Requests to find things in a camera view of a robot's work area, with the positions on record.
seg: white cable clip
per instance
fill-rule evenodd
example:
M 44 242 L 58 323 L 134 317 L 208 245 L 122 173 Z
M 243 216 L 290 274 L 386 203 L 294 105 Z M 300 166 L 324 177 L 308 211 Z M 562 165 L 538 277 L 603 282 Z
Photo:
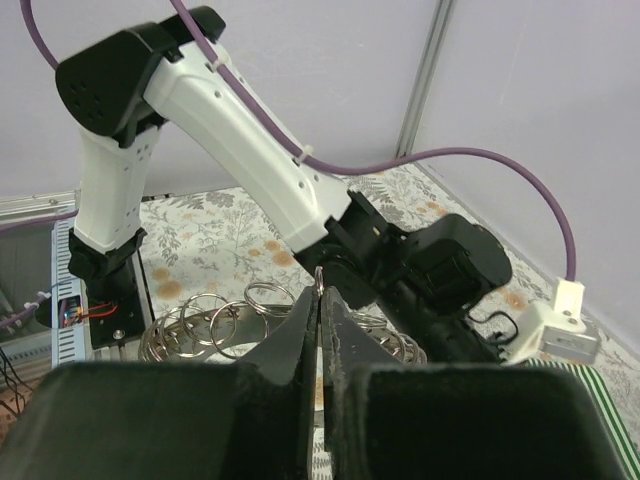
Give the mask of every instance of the white cable clip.
M 218 69 L 221 66 L 226 65 L 230 61 L 231 58 L 229 57 L 229 54 L 226 51 L 223 51 L 222 53 L 218 54 L 218 59 L 213 62 L 213 64 L 209 64 L 209 70 L 211 70 L 213 73 L 217 73 Z
M 302 147 L 302 153 L 300 154 L 300 156 L 294 158 L 293 161 L 296 163 L 296 165 L 300 166 L 304 163 L 307 157 L 310 157 L 311 155 L 313 155 L 313 147 L 311 145 L 305 145 L 304 147 Z

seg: metal pole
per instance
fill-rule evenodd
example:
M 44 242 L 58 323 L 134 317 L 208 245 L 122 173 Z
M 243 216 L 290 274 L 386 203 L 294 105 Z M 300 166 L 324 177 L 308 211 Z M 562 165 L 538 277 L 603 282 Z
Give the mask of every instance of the metal pole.
M 435 74 L 438 55 L 442 49 L 446 27 L 451 19 L 451 13 L 456 0 L 438 0 L 435 14 L 429 28 L 429 35 L 422 52 L 418 73 L 409 98 L 409 105 L 404 116 L 402 129 L 398 138 L 396 156 L 403 157 L 411 153 L 413 143 L 418 133 L 422 112 L 429 94 L 431 80 Z

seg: purple cable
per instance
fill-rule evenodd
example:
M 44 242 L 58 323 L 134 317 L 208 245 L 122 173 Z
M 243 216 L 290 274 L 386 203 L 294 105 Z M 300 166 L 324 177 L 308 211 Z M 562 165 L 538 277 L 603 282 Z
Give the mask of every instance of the purple cable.
M 67 218 L 73 218 L 78 214 L 78 211 L 70 213 L 61 213 L 59 215 L 51 215 L 49 217 L 34 218 L 33 220 L 25 220 L 24 222 L 12 223 L 6 227 L 0 227 L 0 234 L 12 232 L 24 227 L 30 227 L 32 225 L 42 225 L 46 223 L 57 222 L 58 220 L 66 220 Z
M 211 45 L 202 34 L 195 20 L 189 13 L 189 10 L 182 3 L 181 0 L 170 0 L 173 8 L 175 8 L 176 12 L 186 25 L 187 29 L 193 36 L 196 44 L 202 51 L 202 53 L 207 57 L 209 62 L 214 64 L 218 60 L 218 56 L 216 52 L 211 48 Z M 47 60 L 49 65 L 51 65 L 54 69 L 58 66 L 58 62 L 51 54 L 51 51 L 47 48 L 38 28 L 36 26 L 35 20 L 33 18 L 33 10 L 31 8 L 31 0 L 20 0 L 20 5 L 22 8 L 22 15 L 24 17 L 25 24 L 27 26 L 27 30 L 31 35 L 36 47 L 42 53 L 42 56 Z M 247 106 L 247 108 L 253 113 L 253 115 L 258 119 L 258 121 L 262 124 L 262 126 L 269 132 L 273 138 L 276 139 L 282 147 L 287 150 L 293 157 L 300 157 L 303 152 L 302 149 L 296 145 L 280 128 L 275 124 L 275 122 L 271 119 L 271 117 L 264 111 L 264 109 L 260 106 L 260 104 L 256 101 L 255 98 L 244 88 L 242 83 L 231 73 L 231 71 L 226 67 L 226 65 L 221 65 L 218 67 L 218 73 L 224 79 L 224 81 L 231 87 L 233 92 L 240 98 L 240 100 Z M 527 180 L 533 187 L 540 193 L 542 198 L 547 202 L 549 207 L 556 217 L 558 224 L 560 226 L 560 230 L 562 232 L 562 237 L 565 243 L 565 251 L 567 257 L 567 271 L 565 278 L 569 281 L 575 281 L 576 278 L 576 246 L 575 240 L 573 238 L 573 233 L 571 231 L 571 226 L 569 225 L 569 221 L 567 220 L 564 211 L 560 207 L 560 204 L 555 199 L 553 194 L 549 191 L 547 187 L 529 170 L 525 167 L 517 163 L 516 161 L 504 156 L 499 153 L 491 152 L 489 150 L 482 150 L 478 148 L 469 148 L 469 147 L 450 147 L 450 148 L 439 148 L 434 150 L 427 150 L 425 152 L 418 152 L 412 155 L 408 155 L 402 158 L 396 158 L 393 160 L 389 160 L 387 162 L 372 165 L 369 167 L 342 167 L 339 165 L 331 165 L 328 163 L 324 163 L 313 156 L 307 156 L 305 158 L 305 163 L 309 165 L 311 168 L 325 172 L 331 173 L 335 175 L 367 175 L 370 173 L 377 173 L 384 170 L 388 170 L 390 168 L 399 167 L 401 165 L 406 165 L 408 163 L 413 163 L 418 160 L 425 160 L 428 158 L 449 156 L 449 155 L 470 155 L 475 157 L 482 157 L 489 160 L 493 160 L 495 162 L 501 163 L 509 167 L 511 170 L 515 171 L 519 175 L 521 175 L 525 180 Z
M 27 30 L 29 31 L 29 35 L 31 35 L 31 39 L 33 43 L 35 43 L 36 48 L 40 51 L 44 59 L 47 61 L 51 68 L 54 70 L 58 68 L 58 61 L 55 59 L 49 47 L 42 39 L 42 35 L 40 35 L 40 31 L 38 30 L 38 26 L 36 25 L 36 21 L 33 18 L 33 8 L 31 8 L 31 0 L 20 0 L 20 10 L 22 10 L 22 18 L 24 19 L 24 23 L 27 26 Z
M 42 305 L 42 303 L 47 299 L 46 295 L 42 295 L 42 294 L 38 294 L 38 299 L 34 302 L 36 305 L 31 304 L 29 305 L 27 308 L 25 308 L 22 312 L 9 317 L 9 318 L 5 318 L 4 320 L 0 321 L 0 328 L 4 328 L 7 327 L 9 325 L 13 325 L 14 323 L 16 323 L 19 320 L 26 320 L 27 318 L 29 318 L 31 315 L 34 314 L 34 312 L 40 307 L 40 305 Z

